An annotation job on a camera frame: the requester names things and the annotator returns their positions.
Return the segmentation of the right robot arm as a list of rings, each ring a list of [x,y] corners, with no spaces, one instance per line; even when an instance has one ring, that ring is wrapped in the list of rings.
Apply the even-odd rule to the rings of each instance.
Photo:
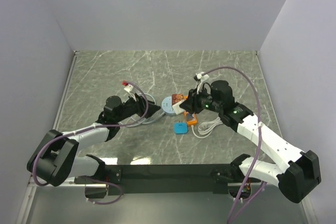
[[[241,182],[247,176],[277,186],[291,202],[301,202],[321,183],[317,154],[303,151],[280,137],[249,108],[235,101],[227,81],[214,81],[207,90],[201,84],[191,89],[186,99],[174,105],[190,114],[203,110],[216,112],[224,125],[253,142],[272,163],[241,155],[232,163],[230,175]]]

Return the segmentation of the red cube socket adapter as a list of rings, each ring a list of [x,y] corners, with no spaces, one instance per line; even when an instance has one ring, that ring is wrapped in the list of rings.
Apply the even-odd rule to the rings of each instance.
[[[171,98],[172,98],[172,104],[176,104],[184,100],[184,95],[181,93],[175,93],[175,94],[172,94]]]

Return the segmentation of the round light blue power strip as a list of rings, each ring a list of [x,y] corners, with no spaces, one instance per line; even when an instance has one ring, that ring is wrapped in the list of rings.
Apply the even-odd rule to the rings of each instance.
[[[173,107],[172,107],[172,97],[168,96],[163,99],[161,103],[161,108],[164,112],[165,115],[167,116],[176,116],[177,114],[175,113]]]

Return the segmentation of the white square plug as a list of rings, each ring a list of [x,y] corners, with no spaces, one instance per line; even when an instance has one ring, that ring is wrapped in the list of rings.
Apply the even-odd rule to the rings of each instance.
[[[181,100],[175,104],[172,105],[172,108],[174,110],[174,113],[176,115],[182,114],[183,112],[185,112],[185,110],[183,108],[180,107],[180,105],[184,102],[185,100]]]

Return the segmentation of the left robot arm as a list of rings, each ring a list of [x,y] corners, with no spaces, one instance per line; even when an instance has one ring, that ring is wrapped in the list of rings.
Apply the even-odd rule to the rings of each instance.
[[[160,108],[137,94],[125,102],[115,95],[108,97],[92,125],[71,132],[48,131],[29,159],[27,170],[38,186],[56,187],[69,177],[86,177],[93,183],[105,183],[109,177],[105,162],[93,155],[78,157],[78,152],[114,138],[123,126],[121,121],[135,114],[148,119]]]

